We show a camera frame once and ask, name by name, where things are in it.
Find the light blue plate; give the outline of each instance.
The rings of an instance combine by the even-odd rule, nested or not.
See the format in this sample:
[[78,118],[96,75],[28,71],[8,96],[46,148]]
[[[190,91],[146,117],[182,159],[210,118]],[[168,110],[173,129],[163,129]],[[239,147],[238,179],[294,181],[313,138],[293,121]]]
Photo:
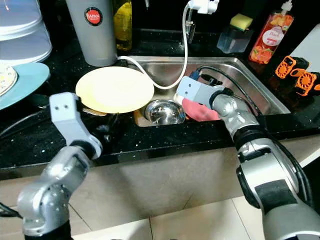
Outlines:
[[18,73],[18,79],[9,91],[0,96],[0,110],[24,99],[50,77],[47,65],[39,62],[21,64],[13,68]]

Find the yellow bottle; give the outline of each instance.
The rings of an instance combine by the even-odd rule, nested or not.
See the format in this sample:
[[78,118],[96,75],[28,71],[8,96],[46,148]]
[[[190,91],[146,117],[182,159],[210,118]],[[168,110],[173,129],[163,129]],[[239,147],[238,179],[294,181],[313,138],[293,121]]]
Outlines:
[[113,0],[113,22],[116,48],[129,51],[132,48],[131,0]]

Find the red logo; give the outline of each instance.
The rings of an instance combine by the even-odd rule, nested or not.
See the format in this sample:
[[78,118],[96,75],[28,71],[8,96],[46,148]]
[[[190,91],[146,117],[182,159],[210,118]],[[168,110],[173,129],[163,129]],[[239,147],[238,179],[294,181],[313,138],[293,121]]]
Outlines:
[[99,9],[95,7],[89,7],[85,11],[84,17],[87,22],[93,26],[98,26],[102,22],[102,14]]

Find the yellow sponge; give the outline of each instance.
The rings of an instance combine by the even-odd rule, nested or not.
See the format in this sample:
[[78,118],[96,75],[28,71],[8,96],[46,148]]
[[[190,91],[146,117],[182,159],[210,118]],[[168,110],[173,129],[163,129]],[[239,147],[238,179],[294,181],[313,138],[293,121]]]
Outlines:
[[233,18],[231,18],[230,25],[244,31],[252,23],[252,18],[238,13]]

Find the metal bowl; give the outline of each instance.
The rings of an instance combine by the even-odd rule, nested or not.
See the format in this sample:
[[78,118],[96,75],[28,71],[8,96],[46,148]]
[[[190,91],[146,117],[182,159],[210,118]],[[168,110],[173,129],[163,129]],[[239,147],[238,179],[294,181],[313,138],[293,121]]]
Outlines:
[[182,106],[168,99],[151,101],[145,108],[144,116],[154,125],[181,124],[186,119]]

